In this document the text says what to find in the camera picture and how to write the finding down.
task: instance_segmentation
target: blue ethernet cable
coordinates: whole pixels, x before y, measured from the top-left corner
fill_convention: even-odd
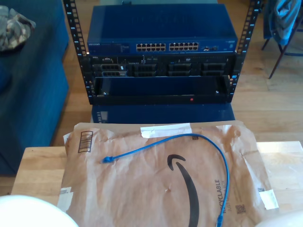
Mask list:
[[[217,219],[217,224],[216,224],[216,227],[221,227],[222,224],[223,224],[223,213],[224,213],[224,210],[225,210],[225,206],[226,206],[226,201],[227,201],[227,197],[228,197],[228,192],[229,192],[229,181],[230,181],[230,173],[229,173],[229,169],[228,169],[228,164],[227,164],[227,160],[225,158],[225,155],[224,153],[221,151],[221,149],[214,143],[212,142],[209,138],[207,138],[206,136],[203,136],[203,135],[200,135],[200,134],[195,134],[195,133],[186,133],[186,134],[180,134],[180,135],[175,135],[175,136],[171,136],[171,137],[168,137],[168,138],[165,138],[163,140],[160,140],[158,142],[155,142],[155,143],[152,143],[150,145],[147,145],[145,147],[142,147],[142,148],[139,148],[137,150],[133,150],[133,151],[130,151],[130,152],[127,152],[125,154],[121,154],[121,155],[118,155],[118,156],[107,156],[105,157],[103,160],[102,160],[102,163],[110,163],[110,162],[113,162],[114,160],[118,159],[118,158],[121,158],[121,157],[124,157],[124,156],[127,156],[127,155],[130,155],[130,154],[133,154],[133,153],[136,153],[140,150],[144,150],[144,149],[147,149],[147,148],[151,148],[155,145],[158,145],[158,144],[161,144],[161,143],[164,143],[166,141],[169,141],[169,140],[172,140],[172,139],[176,139],[176,138],[179,138],[179,137],[183,137],[183,136],[196,136],[196,137],[201,137],[205,140],[207,140],[208,142],[210,142],[221,154],[222,158],[223,158],[223,161],[224,161],[224,164],[225,164],[225,169],[226,169],[226,191],[225,191],[225,196],[224,196],[224,200],[223,200],[223,205],[222,205],[222,208],[221,208],[221,212],[219,214],[219,217]]]

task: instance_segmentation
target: barcode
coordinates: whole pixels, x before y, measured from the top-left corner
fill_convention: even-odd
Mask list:
[[[246,213],[245,205],[244,204],[236,205],[236,211],[237,211],[237,214]]]
[[[93,139],[93,131],[82,131],[78,153],[90,152],[92,139]]]

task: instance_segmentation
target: wooden floor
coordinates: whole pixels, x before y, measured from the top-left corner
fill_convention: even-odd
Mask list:
[[[225,3],[235,31],[240,37],[248,9],[248,0],[220,0]],[[84,39],[87,39],[92,7],[99,0],[76,0]],[[261,51],[263,15],[260,14],[252,36],[246,60],[232,101],[237,120],[254,132],[257,141],[303,141],[303,57],[283,57],[271,80],[268,76],[279,56],[277,44],[271,40]],[[303,43],[296,34],[289,50]],[[85,92],[82,75],[72,42],[64,59],[64,69],[70,92],[62,110],[53,146],[63,145],[63,135],[79,122],[90,122],[91,106]],[[0,177],[0,195],[10,192],[13,178]]]

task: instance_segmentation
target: blue network switch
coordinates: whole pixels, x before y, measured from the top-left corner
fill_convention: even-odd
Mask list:
[[[223,4],[95,6],[92,56],[234,52],[237,36]]]

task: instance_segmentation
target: cable plug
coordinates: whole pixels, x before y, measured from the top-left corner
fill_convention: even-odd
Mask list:
[[[114,157],[112,156],[107,156],[102,160],[102,163],[110,163],[114,161]]]
[[[223,215],[219,215],[219,217],[217,219],[216,227],[222,227],[222,224],[223,224]]]

